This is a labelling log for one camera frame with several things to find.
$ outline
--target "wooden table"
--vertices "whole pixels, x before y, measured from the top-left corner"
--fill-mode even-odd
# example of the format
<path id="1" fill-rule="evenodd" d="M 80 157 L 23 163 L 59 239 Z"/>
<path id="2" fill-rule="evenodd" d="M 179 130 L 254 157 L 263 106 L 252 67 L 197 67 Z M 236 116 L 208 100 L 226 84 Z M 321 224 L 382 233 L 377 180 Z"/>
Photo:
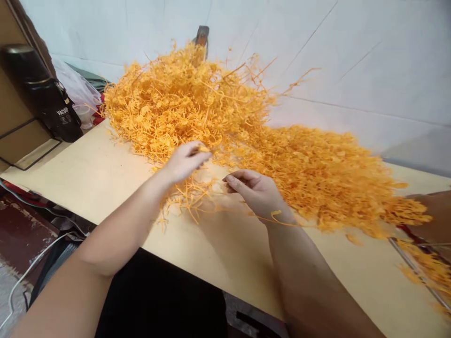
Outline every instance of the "wooden table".
<path id="1" fill-rule="evenodd" d="M 9 168 L 0 176 L 99 224 L 152 173 L 145 158 L 131 154 L 129 144 L 111 140 L 109 128 L 105 121 L 28 171 Z M 395 178 L 410 184 L 400 192 L 405 195 L 447 190 L 451 185 L 449 178 L 387 166 L 393 169 Z M 211 172 L 218 177 L 226 174 L 217 166 L 212 166 Z M 387 337 L 449 335 L 448 324 L 433 309 L 435 299 L 401 273 L 397 266 L 403 261 L 387 241 L 358 234 L 364 245 L 356 246 L 342 233 L 306 231 L 343 285 Z M 267 234 L 255 217 L 221 212 L 206 216 L 198 226 L 186 215 L 170 214 L 165 231 L 154 226 L 143 248 L 283 318 Z"/>

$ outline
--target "person's left hand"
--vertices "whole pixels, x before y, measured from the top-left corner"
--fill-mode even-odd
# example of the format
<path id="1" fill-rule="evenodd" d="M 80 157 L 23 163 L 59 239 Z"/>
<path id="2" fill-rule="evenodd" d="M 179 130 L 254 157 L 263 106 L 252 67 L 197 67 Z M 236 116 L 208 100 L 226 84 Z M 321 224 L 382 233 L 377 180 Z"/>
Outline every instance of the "person's left hand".
<path id="1" fill-rule="evenodd" d="M 162 169 L 166 172 L 172 184 L 188 178 L 194 170 L 198 169 L 212 156 L 212 153 L 204 152 L 192 155 L 199 145 L 203 145 L 203 143 L 201 141 L 192 141 L 181 145 L 174 151 Z"/>

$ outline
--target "white cable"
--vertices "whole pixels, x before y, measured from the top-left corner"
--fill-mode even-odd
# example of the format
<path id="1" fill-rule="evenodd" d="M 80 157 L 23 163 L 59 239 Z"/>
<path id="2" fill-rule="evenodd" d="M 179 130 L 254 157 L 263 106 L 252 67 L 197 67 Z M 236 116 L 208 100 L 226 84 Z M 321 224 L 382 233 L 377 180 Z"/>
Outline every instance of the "white cable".
<path id="1" fill-rule="evenodd" d="M 13 313 L 14 313 L 14 307 L 13 307 L 13 293 L 14 293 L 14 290 L 16 289 L 16 287 L 17 287 L 17 286 L 20 284 L 20 282 L 25 278 L 25 276 L 30 272 L 30 270 L 31 270 L 32 267 L 36 264 L 36 262 L 38 262 L 38 261 L 41 259 L 41 257 L 47 252 L 47 250 L 50 249 L 50 248 L 53 246 L 53 244 L 55 244 L 55 243 L 58 242 L 60 239 L 66 237 L 67 235 L 70 235 L 70 234 L 75 234 L 75 231 L 71 231 L 71 232 L 68 232 L 67 234 L 62 235 L 61 237 L 57 238 L 55 242 L 53 242 L 53 243 L 50 244 L 48 247 L 46 247 L 46 249 L 45 249 L 43 252 L 41 252 L 41 253 L 35 258 L 35 260 L 33 261 L 33 263 L 31 263 L 30 267 L 25 271 L 25 273 L 22 275 L 22 277 L 20 277 L 20 279 L 17 281 L 17 283 L 14 284 L 14 286 L 13 286 L 13 288 L 12 288 L 10 294 L 9 294 L 9 316 L 6 317 L 6 319 L 5 319 L 5 320 L 3 321 L 3 323 L 0 325 L 0 330 L 3 328 L 3 326 L 7 323 L 7 321 L 11 318 L 11 316 L 12 316 Z"/>
<path id="2" fill-rule="evenodd" d="M 71 220 L 69 217 L 64 216 L 64 215 L 55 214 L 55 213 L 54 213 L 51 209 L 49 209 L 49 208 L 46 208 L 46 207 L 40 207 L 40 206 L 34 205 L 34 204 L 32 204 L 32 203 L 29 203 L 29 202 L 27 202 L 27 201 L 24 201 L 24 200 L 21 199 L 20 196 L 18 196 L 14 191 L 9 190 L 9 189 L 3 184 L 3 182 L 2 182 L 1 179 L 0 179 L 0 185 L 3 187 L 3 189 L 5 189 L 5 190 L 9 191 L 11 194 L 13 194 L 19 201 L 21 201 L 21 202 L 23 202 L 23 203 L 25 203 L 25 204 L 28 204 L 28 205 L 30 205 L 30 206 L 32 206 L 32 207 L 38 207 L 38 208 L 41 208 L 41 209 L 45 209 L 45 210 L 47 210 L 49 213 L 51 213 L 51 214 L 53 214 L 53 215 L 55 215 L 55 216 L 57 216 L 57 217 L 63 217 L 63 218 L 66 218 L 67 220 L 71 221 L 71 222 L 75 225 L 75 227 L 78 229 L 78 231 L 80 231 L 85 237 L 88 237 L 88 236 L 89 236 L 89 234 L 90 234 L 89 232 L 88 232 L 88 233 L 84 233 L 84 232 L 80 229 L 80 227 L 78 226 L 78 224 L 75 223 L 73 220 Z"/>

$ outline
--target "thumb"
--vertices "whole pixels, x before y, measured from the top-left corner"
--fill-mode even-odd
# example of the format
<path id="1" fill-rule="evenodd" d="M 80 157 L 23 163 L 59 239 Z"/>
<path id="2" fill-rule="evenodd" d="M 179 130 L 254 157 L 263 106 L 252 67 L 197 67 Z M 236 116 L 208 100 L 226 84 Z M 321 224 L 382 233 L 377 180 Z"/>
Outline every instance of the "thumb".
<path id="1" fill-rule="evenodd" d="M 239 193 L 244 199 L 250 197 L 254 193 L 251 188 L 232 175 L 227 175 L 225 180 L 229 183 L 229 186 Z"/>

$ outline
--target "person's right hand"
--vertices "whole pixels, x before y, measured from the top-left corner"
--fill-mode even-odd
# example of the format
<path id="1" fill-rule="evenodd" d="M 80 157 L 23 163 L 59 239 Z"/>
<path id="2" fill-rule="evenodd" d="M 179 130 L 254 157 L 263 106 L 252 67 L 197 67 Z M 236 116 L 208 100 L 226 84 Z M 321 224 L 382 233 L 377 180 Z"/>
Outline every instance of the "person's right hand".
<path id="1" fill-rule="evenodd" d="M 227 192 L 239 193 L 258 217 L 272 220 L 271 212 L 280 210 L 281 214 L 274 215 L 279 222 L 296 224 L 290 207 L 270 177 L 240 169 L 224 177 L 223 181 L 228 183 Z"/>

